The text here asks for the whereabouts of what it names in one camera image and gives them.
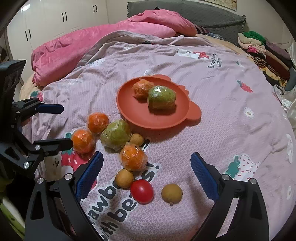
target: plate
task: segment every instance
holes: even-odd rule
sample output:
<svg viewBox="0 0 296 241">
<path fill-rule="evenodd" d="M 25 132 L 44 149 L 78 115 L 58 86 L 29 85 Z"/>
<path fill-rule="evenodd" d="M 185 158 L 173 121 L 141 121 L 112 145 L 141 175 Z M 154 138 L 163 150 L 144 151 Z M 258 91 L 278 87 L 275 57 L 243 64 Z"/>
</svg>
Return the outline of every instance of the plate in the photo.
<svg viewBox="0 0 296 241">
<path fill-rule="evenodd" d="M 147 101 L 134 98 L 132 89 L 134 83 L 144 78 L 154 83 L 163 85 L 176 92 L 176 109 L 149 111 Z M 190 101 L 189 92 L 185 86 L 177 85 L 168 76 L 156 74 L 153 76 L 143 76 L 125 82 L 118 90 L 116 103 L 120 113 L 131 123 L 147 129 L 167 129 L 182 123 L 185 119 L 199 121 L 201 110 L 197 104 Z"/>
</svg>

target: plastic bag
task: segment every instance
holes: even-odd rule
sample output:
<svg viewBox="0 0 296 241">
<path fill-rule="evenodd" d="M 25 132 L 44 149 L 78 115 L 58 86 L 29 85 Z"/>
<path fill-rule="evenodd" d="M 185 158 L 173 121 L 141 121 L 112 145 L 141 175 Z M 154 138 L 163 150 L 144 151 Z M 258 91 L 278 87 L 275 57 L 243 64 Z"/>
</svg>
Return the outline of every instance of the plastic bag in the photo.
<svg viewBox="0 0 296 241">
<path fill-rule="evenodd" d="M 148 158 L 139 146 L 127 142 L 119 154 L 119 160 L 128 171 L 142 171 L 146 168 Z"/>
<path fill-rule="evenodd" d="M 120 150 L 131 138 L 131 129 L 123 120 L 119 119 L 107 126 L 101 134 L 101 143 L 115 151 Z"/>
<path fill-rule="evenodd" d="M 101 133 L 106 129 L 108 124 L 108 116 L 100 112 L 92 113 L 87 118 L 87 127 L 94 134 Z"/>
<path fill-rule="evenodd" d="M 139 80 L 140 81 L 133 85 L 133 90 L 135 92 L 134 97 L 137 99 L 146 99 L 148 97 L 148 92 L 154 86 L 154 83 L 145 79 Z"/>
<path fill-rule="evenodd" d="M 92 133 L 84 129 L 74 131 L 71 139 L 73 141 L 73 148 L 80 154 L 91 152 L 96 144 Z"/>
<path fill-rule="evenodd" d="M 148 106 L 153 109 L 170 110 L 175 108 L 176 92 L 168 87 L 157 85 L 149 90 Z"/>
</svg>

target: green cloth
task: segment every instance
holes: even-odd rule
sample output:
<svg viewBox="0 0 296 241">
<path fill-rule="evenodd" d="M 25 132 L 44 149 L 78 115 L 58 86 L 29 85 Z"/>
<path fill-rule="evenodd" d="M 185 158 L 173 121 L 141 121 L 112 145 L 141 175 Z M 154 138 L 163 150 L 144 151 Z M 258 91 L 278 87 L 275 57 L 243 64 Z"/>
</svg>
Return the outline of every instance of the green cloth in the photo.
<svg viewBox="0 0 296 241">
<path fill-rule="evenodd" d="M 266 44 L 266 39 L 259 33 L 256 33 L 254 31 L 249 31 L 249 32 L 244 32 L 244 35 L 247 38 L 257 39 L 261 41 L 262 44 Z"/>
</svg>

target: headboard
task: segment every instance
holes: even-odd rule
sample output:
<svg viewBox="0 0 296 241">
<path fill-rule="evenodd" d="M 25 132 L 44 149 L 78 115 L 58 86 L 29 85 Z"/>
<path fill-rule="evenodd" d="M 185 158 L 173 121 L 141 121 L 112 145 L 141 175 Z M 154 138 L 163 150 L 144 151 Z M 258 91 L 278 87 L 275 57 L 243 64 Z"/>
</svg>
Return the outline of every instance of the headboard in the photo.
<svg viewBox="0 0 296 241">
<path fill-rule="evenodd" d="M 238 46 L 238 33 L 243 32 L 246 16 L 239 16 L 219 7 L 184 0 L 146 0 L 128 2 L 128 17 L 142 13 L 146 9 L 164 8 L 178 12 L 182 17 L 196 25 L 220 34 L 224 40 Z"/>
</svg>

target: tomato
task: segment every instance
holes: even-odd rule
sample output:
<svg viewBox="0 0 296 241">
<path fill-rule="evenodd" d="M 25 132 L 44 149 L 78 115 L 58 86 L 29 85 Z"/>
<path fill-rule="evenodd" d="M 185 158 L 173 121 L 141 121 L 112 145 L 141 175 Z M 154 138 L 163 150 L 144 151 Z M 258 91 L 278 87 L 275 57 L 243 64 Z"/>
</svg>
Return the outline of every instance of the tomato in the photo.
<svg viewBox="0 0 296 241">
<path fill-rule="evenodd" d="M 131 185 L 131 195 L 138 203 L 147 204 L 153 200 L 154 190 L 148 181 L 140 179 Z"/>
</svg>

